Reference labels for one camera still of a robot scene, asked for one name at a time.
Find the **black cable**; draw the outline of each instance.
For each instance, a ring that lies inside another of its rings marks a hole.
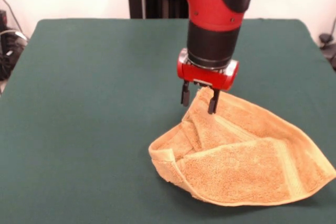
[[[17,27],[19,28],[20,32],[23,33],[22,28],[21,28],[19,22],[17,21],[15,15],[14,15],[14,12],[13,12],[13,10],[12,10],[12,8],[11,8],[11,6],[9,5],[9,3],[8,3],[6,0],[3,0],[3,2],[8,6],[9,11],[11,12],[11,14],[12,14],[12,16],[13,16],[13,18],[14,18],[14,20],[15,20],[15,23],[17,24]]]
[[[336,18],[334,19],[334,24],[332,26],[332,29],[331,29],[331,35],[333,35],[334,31],[335,31],[335,26],[336,26]]]

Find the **towel fold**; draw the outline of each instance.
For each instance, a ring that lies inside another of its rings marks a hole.
[[[288,204],[308,198],[336,170],[301,129],[248,101],[201,88],[177,126],[149,146],[167,182],[220,206]]]

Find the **green tablecloth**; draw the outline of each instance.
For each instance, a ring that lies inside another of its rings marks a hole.
[[[164,182],[149,144],[178,124],[187,20],[40,22],[0,99],[0,223],[336,223],[336,183],[224,208]],[[232,94],[303,129],[336,165],[336,76],[297,20],[246,20]]]

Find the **towel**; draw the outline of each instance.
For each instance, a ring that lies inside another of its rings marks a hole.
[[[336,170],[301,129],[221,92],[198,90],[180,124],[149,146],[157,173],[197,200],[220,206],[275,206],[308,198]]]

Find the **green table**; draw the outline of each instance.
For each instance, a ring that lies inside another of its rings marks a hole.
[[[149,144],[178,124],[187,20],[41,21],[0,99],[0,223],[336,223],[336,183],[224,208],[164,182]],[[336,76],[297,20],[246,20],[232,94],[303,129],[336,165]]]

